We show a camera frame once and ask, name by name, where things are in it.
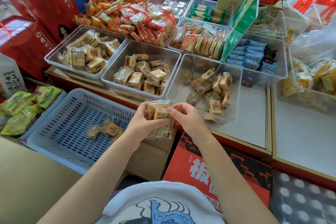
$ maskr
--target white shelf surface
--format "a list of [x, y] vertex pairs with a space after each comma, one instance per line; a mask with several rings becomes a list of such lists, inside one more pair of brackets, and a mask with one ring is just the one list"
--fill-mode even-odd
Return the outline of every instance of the white shelf surface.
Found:
[[274, 96], [277, 157], [336, 178], [336, 117]]
[[209, 122], [207, 125], [211, 130], [266, 148], [266, 111], [265, 92], [241, 86], [236, 121], [220, 127]]

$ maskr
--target display table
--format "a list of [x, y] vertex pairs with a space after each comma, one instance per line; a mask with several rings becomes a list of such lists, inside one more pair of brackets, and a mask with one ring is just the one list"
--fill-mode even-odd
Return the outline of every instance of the display table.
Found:
[[[105, 98], [136, 109], [139, 101], [119, 96], [114, 89], [103, 89], [90, 82], [69, 78], [56, 67], [47, 70], [56, 86], [70, 91], [84, 88]], [[263, 92], [241, 87], [238, 116], [236, 122], [222, 126], [210, 124], [214, 136], [223, 144], [255, 158], [271, 156], [271, 101], [270, 91]]]
[[336, 188], [335, 117], [281, 102], [275, 91], [272, 89], [272, 125], [273, 159], [277, 162], [273, 166], [288, 173], [284, 165], [295, 167], [294, 176], [303, 170], [315, 175], [307, 173], [307, 179]]

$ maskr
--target left hand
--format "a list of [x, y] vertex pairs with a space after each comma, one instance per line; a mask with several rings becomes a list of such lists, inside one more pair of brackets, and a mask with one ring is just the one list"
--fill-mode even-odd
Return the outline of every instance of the left hand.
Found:
[[123, 136], [126, 136], [132, 143], [135, 143], [135, 150], [139, 147], [140, 142], [148, 137], [152, 130], [169, 124], [169, 119], [147, 120], [147, 106], [148, 103], [146, 102], [139, 105], [135, 115], [123, 134]]

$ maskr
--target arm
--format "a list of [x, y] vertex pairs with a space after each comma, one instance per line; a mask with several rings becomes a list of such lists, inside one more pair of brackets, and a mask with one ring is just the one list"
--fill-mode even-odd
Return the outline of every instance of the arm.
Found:
[[199, 147], [223, 209], [225, 221], [228, 224], [278, 224], [210, 133], [197, 109], [187, 103], [179, 103], [167, 111]]
[[139, 106], [124, 134], [38, 224], [93, 224], [100, 218], [132, 153], [153, 129], [169, 123], [168, 119], [146, 120], [146, 107], [146, 103]]

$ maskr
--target right hand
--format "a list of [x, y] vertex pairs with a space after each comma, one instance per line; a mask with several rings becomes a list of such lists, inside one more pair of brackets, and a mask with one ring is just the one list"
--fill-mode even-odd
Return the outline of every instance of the right hand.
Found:
[[196, 146], [199, 147], [206, 141], [206, 138], [211, 136], [202, 116], [192, 105], [178, 103], [168, 107], [167, 112], [182, 125], [184, 131], [191, 136]]

